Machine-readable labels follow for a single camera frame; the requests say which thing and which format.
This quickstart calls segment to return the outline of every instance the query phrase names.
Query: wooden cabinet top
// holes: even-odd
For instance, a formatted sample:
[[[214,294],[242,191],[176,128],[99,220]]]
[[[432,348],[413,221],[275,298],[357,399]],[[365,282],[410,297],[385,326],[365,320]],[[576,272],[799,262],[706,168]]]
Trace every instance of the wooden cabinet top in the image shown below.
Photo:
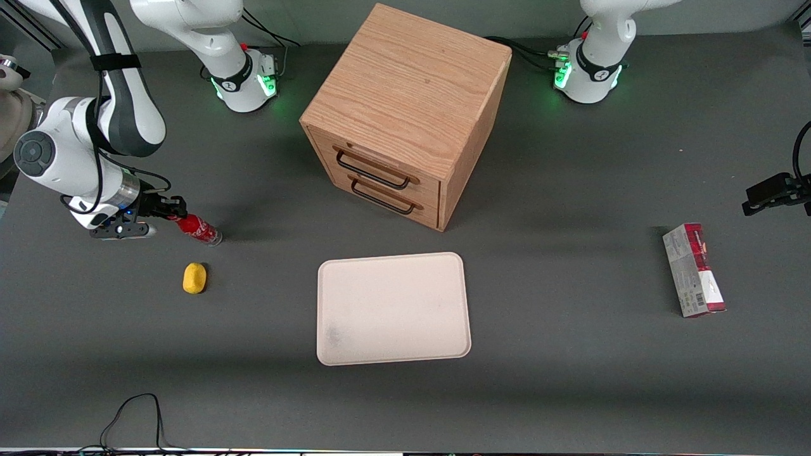
[[[506,46],[377,4],[301,121],[446,179],[510,56]]]

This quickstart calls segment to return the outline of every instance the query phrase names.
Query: coca-cola bottle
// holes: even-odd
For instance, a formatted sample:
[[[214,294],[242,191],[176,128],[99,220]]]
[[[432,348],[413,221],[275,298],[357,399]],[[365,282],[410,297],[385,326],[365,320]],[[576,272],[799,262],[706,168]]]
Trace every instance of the coca-cola bottle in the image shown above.
[[[193,213],[190,213],[184,218],[174,215],[168,216],[167,220],[177,223],[178,228],[180,228],[183,233],[188,234],[201,243],[207,244],[209,247],[214,247],[222,242],[222,233]]]

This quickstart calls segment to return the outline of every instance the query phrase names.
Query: yellow sponge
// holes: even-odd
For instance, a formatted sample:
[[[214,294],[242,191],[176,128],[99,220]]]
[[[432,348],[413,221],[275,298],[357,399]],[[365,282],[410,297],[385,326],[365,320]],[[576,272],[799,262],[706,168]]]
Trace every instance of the yellow sponge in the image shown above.
[[[205,288],[205,267],[200,263],[190,263],[183,273],[183,289],[187,293],[196,295]]]

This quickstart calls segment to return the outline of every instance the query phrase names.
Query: wooden panel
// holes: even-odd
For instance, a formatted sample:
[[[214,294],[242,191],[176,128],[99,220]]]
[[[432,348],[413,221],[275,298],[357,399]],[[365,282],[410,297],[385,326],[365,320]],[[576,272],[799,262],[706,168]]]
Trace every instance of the wooden panel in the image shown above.
[[[453,210],[456,208],[462,191],[467,185],[470,174],[473,173],[473,168],[476,166],[476,161],[481,155],[487,139],[493,130],[493,124],[496,123],[496,114],[499,110],[501,103],[501,93],[504,91],[504,82],[507,80],[507,70],[509,69],[510,60],[504,62],[501,68],[501,76],[495,81],[492,87],[492,93],[489,96],[487,104],[482,107],[481,115],[476,123],[476,127],[470,133],[470,138],[465,146],[465,152],[461,155],[453,175],[442,186],[442,195],[440,196],[440,215],[439,215],[439,229],[444,231],[448,226]]]
[[[307,135],[307,139],[310,140],[310,145],[312,145],[312,148],[315,150],[315,155],[318,155],[318,159],[321,161],[321,165],[327,172],[327,176],[329,176],[329,180],[335,182],[332,173],[329,171],[329,166],[327,166],[327,162],[324,160],[323,153],[318,149],[318,144],[315,143],[315,138],[313,137],[312,131],[310,131],[310,128],[308,128],[305,123],[301,124],[302,128],[304,128],[304,134]]]
[[[417,201],[407,200],[402,196],[394,195],[389,188],[381,187],[380,185],[377,185],[364,178],[359,178],[357,175],[351,173],[339,174],[337,175],[337,179],[333,182],[341,190],[348,191],[349,193],[360,197],[354,191],[352,191],[352,182],[356,180],[358,181],[356,190],[389,203],[399,209],[407,210],[412,204],[414,204],[414,210],[410,214],[400,215],[434,230],[437,229],[437,217],[439,216],[439,210],[437,209],[436,204],[422,204]],[[377,206],[380,209],[390,210],[371,201],[369,201],[369,203]]]
[[[443,180],[509,56],[506,46],[377,5],[302,121]]]
[[[335,182],[335,176],[341,176],[342,174],[351,174],[363,178],[364,180],[372,180],[367,176],[363,176],[362,173],[357,173],[340,166],[337,161],[337,156],[338,153],[342,151],[343,156],[341,157],[341,162],[345,165],[359,168],[362,171],[366,171],[369,174],[396,185],[408,179],[408,185],[402,190],[386,187],[382,183],[377,184],[393,195],[402,196],[409,201],[439,207],[440,183],[435,179],[419,173],[402,172],[391,164],[370,160],[364,153],[365,151],[358,151],[358,148],[354,146],[354,144],[337,140],[335,137],[320,132],[312,132],[312,140],[315,149],[319,151],[321,162],[327,168],[330,179],[333,182]]]

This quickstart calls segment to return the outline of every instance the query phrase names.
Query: red and white box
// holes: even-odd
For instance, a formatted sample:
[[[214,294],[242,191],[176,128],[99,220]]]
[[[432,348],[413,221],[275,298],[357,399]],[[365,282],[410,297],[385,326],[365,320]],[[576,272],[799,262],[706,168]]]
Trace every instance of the red and white box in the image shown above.
[[[727,310],[707,264],[703,238],[701,223],[685,223],[662,237],[684,318]]]

